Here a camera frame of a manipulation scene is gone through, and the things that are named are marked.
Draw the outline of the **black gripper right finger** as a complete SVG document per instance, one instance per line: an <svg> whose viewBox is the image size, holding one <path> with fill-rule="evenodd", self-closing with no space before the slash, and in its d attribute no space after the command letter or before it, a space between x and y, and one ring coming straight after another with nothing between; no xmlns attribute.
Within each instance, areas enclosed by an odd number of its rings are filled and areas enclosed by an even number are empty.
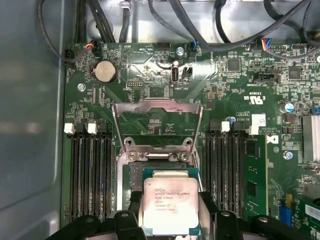
<svg viewBox="0 0 320 240"><path fill-rule="evenodd" d="M219 210L208 192L199 193L202 240L318 240L320 207L300 199L295 211L279 208L279 219L256 215L248 221L231 211Z"/></svg>

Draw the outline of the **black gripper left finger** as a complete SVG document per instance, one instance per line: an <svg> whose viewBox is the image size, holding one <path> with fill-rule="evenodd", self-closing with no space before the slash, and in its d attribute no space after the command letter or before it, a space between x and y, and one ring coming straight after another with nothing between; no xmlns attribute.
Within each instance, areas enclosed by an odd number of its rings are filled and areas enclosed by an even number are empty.
<svg viewBox="0 0 320 240"><path fill-rule="evenodd" d="M145 240L147 237L139 226L138 217L143 193L133 191L128 210L113 213L101 222L97 216L83 215L64 226L48 240Z"/></svg>

